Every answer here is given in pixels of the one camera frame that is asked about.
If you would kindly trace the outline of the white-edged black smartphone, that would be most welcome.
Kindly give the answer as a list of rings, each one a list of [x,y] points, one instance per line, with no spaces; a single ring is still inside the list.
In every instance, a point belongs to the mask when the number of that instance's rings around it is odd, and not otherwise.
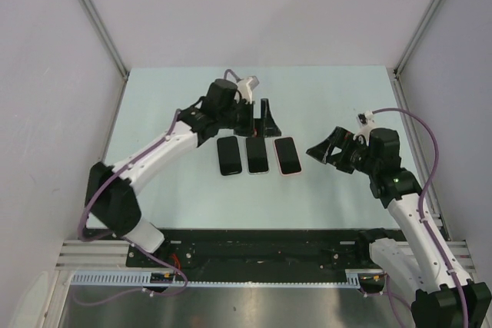
[[[247,137],[245,139],[248,173],[266,174],[269,172],[268,155],[265,139],[262,137]]]

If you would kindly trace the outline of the black phone case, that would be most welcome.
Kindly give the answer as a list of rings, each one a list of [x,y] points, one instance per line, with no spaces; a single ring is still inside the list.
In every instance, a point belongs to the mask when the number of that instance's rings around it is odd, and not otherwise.
[[[235,136],[217,139],[218,163],[222,176],[231,176],[242,172],[238,139]]]

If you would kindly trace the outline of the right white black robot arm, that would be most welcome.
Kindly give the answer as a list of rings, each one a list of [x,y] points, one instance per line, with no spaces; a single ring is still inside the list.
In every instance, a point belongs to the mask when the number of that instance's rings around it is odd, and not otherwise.
[[[484,282],[475,283],[453,255],[424,202],[416,177],[401,165],[399,134],[365,128],[353,134],[337,127],[309,157],[370,181],[371,193],[397,222],[412,255],[383,229],[365,231],[354,248],[362,267],[377,264],[404,292],[417,327],[480,327],[491,303]]]

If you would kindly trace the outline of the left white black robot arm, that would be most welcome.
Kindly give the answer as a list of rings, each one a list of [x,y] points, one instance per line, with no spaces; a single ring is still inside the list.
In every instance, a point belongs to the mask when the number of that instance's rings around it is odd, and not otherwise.
[[[255,76],[236,82],[218,78],[206,95],[177,110],[170,127],[140,151],[113,165],[94,164],[79,227],[84,228],[88,216],[93,215],[110,234],[143,249],[142,255],[151,265],[165,264],[170,248],[164,234],[142,215],[139,193],[168,164],[217,136],[222,129],[241,137],[281,136],[268,99],[261,99],[261,115],[254,117],[253,90],[258,84]]]

